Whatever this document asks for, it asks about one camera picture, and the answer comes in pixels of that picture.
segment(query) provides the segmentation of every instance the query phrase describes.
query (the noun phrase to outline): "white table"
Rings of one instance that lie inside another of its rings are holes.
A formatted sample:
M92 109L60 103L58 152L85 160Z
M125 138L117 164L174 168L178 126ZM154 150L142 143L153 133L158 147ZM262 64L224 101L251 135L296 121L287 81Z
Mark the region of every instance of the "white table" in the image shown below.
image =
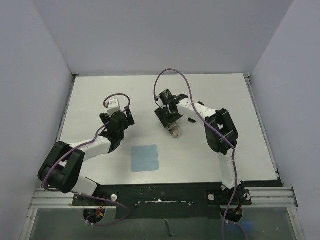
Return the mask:
M100 113L106 112L103 100L114 93L131 98L135 125L125 131L125 138L116 151L85 162L81 175L101 185L168 184L221 182L217 154L207 144L203 125L178 121L183 134L174 139L163 128L154 111L155 75L149 76L78 76L75 79L61 141L74 143L93 138L102 125ZM242 74L187 75L193 98L208 108L229 111L238 130L236 146L238 172L243 181L276 180L275 169ZM173 95L189 95L179 75L163 75L157 94L169 89ZM124 108L127 100L119 96ZM131 148L157 145L159 170L132 172Z

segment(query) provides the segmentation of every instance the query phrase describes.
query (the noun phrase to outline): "glass panel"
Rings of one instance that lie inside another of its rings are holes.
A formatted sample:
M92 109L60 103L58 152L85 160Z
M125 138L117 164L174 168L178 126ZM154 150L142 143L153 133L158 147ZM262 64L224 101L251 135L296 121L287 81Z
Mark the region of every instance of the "glass panel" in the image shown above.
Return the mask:
M108 210L100 223L115 219L116 211ZM251 240L295 240L286 208L245 208L240 224ZM221 220L206 218L128 219L107 227L85 226L82 209L39 209L31 240L220 240ZM245 239L236 225L225 228L227 240Z

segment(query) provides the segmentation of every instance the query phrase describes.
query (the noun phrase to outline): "white wall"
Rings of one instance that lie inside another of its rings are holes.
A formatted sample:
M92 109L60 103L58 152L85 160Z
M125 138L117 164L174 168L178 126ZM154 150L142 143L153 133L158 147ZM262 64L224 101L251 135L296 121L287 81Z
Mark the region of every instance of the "white wall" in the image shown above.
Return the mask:
M293 0L33 0L75 74L252 73Z
M31 0L0 1L0 238L18 239L72 75Z
M252 75L282 180L307 240L320 236L320 1L295 0Z

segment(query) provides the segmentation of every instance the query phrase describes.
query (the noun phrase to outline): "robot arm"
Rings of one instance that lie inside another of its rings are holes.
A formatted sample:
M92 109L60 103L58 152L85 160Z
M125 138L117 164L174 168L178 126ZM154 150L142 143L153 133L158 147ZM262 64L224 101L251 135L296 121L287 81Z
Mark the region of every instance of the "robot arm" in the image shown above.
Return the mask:
M110 100L106 109L107 113L100 114L100 118L105 125L105 130L97 136L93 143L79 147L69 154L63 160L63 162L66 162L65 166L59 164L53 170L47 181L51 187L65 194L73 192L88 196L94 195L99 184L84 176L80 176L83 162L98 155L113 152L125 138L125 130L135 124L130 109L127 108L125 113L122 112L117 99ZM43 181L52 166L63 155L89 141L91 139L71 144L63 141L57 142L40 168L38 179Z
M190 101L187 95L180 94L172 95L167 89L160 93L155 99L159 108L154 112L161 121L162 125L169 130L174 136L175 131L180 131L177 120L182 116L187 116L192 123L199 121L199 116L195 113L192 106L194 104L196 110L213 128L219 131L227 138L234 147L237 145L238 131L231 119L229 112L226 109L215 110L204 106L201 102ZM213 132L202 120L199 121L204 125L206 139L209 147L218 154L222 173L222 184L232 189L235 187L235 169L233 166L232 155L228 150L231 148L220 136ZM238 185L241 184L241 179L238 177Z

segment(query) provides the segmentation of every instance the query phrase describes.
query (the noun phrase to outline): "light blue paper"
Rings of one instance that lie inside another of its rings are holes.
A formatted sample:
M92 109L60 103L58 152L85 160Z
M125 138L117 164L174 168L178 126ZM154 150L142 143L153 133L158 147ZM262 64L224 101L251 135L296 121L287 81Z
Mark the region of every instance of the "light blue paper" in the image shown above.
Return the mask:
M148 172L159 170L157 145L133 146L131 148L132 172Z

